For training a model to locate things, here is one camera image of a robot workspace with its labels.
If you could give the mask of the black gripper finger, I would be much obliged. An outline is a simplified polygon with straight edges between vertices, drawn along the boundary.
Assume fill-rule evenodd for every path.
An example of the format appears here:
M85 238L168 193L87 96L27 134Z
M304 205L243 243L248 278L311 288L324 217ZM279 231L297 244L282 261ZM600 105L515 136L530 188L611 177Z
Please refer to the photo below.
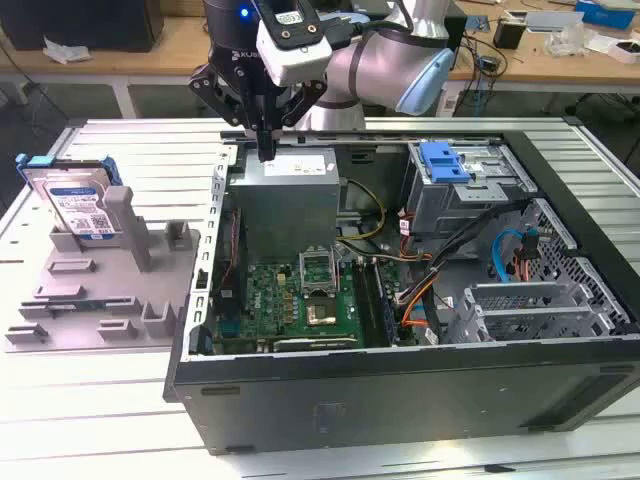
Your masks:
M320 99L327 90L326 80L310 80L303 82L294 95L277 105L276 98L271 95L267 100L267 160L273 160L276 153L276 131L283 127L293 127Z
M231 126L243 126L253 136L260 161L268 160L268 130L260 110L259 98L248 72L232 69L236 87L224 87L211 64L202 65L190 78L189 88Z

